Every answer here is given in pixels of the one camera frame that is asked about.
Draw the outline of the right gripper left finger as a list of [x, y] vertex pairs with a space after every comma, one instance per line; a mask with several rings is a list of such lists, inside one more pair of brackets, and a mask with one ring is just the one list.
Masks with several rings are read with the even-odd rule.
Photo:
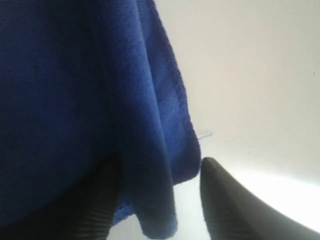
[[122, 162], [110, 155], [45, 207], [1, 228], [2, 240], [105, 240], [112, 226]]

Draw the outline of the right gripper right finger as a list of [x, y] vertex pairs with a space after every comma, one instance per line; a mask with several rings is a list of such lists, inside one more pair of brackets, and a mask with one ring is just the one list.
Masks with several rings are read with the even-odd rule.
[[242, 186], [214, 158], [200, 170], [200, 197], [212, 240], [318, 240], [320, 234], [290, 219]]

